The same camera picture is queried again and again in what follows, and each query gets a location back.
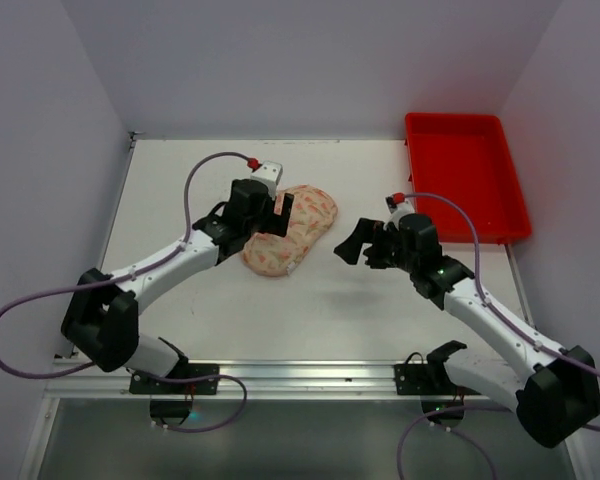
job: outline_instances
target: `red plastic tray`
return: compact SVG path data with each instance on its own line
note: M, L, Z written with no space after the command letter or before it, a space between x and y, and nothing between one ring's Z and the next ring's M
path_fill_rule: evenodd
M531 235L507 140L492 115L409 113L405 118L414 192L437 193L458 204L481 243L512 243ZM417 199L443 242L472 242L463 218L435 199Z

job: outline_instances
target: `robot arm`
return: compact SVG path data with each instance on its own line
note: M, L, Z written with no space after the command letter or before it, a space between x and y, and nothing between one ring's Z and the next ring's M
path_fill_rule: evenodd
M62 323L62 334L105 372L126 367L157 376L187 376L186 356L166 340L140 334L138 317L176 285L240 252L254 233L286 236L293 195L285 195L281 213L276 215L276 189L281 176L281 165L265 162L251 178L234 180L229 200L195 222L186 241L181 237L109 275L98 269L85 272L79 285L126 275L130 278L76 292ZM149 272L135 274L177 250L179 253L170 260Z
M593 366L591 356L581 347L567 351L483 288L487 301L535 340L534 345L526 342L483 302L473 272L442 254L431 219L416 213L402 195L387 197L386 202L391 213L386 223L361 218L334 253L355 265L363 245L370 244L363 251L366 265L372 269L400 268L409 273L420 295L468 325L502 357L476 355L466 345L451 342L427 356L436 383L471 388L516 411L527 432L546 447L557 445L598 416L597 379L537 347L544 345Z

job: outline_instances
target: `red cable connector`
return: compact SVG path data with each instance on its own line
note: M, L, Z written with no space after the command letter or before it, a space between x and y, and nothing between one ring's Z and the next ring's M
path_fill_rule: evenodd
M407 197L404 196L404 193L394 193L392 195L392 198L393 198L393 203L396 205L403 203L407 199Z
M261 165L262 164L258 161L257 158L250 158L247 161L247 167L249 167L252 172L255 172L257 169L259 169Z

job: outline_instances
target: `plush toy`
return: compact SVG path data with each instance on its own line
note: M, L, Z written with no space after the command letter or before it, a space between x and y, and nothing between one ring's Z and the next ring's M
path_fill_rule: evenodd
M256 233L242 250L242 259L251 270L269 277L289 275L311 247L325 233L338 214L333 199L319 188L299 185L278 192L294 195L287 236Z

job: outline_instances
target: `white tabletop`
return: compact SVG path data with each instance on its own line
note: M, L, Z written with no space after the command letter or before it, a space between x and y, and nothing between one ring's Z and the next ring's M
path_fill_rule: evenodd
M359 217L385 220L384 197L410 188L401 141L141 140L103 271L130 265L182 235L187 173L202 157L228 150L283 164L281 187L325 190L338 204L338 218L291 276L260 277L235 256L159 298L141 316L141 332L205 360L396 360L449 340L496 355L464 324L420 297L405 272L348 266L332 253ZM192 218L226 200L231 180L248 175L237 159L205 165L192 183ZM469 245L444 247L473 269ZM485 245L482 258L484 283L521 314L504 247Z

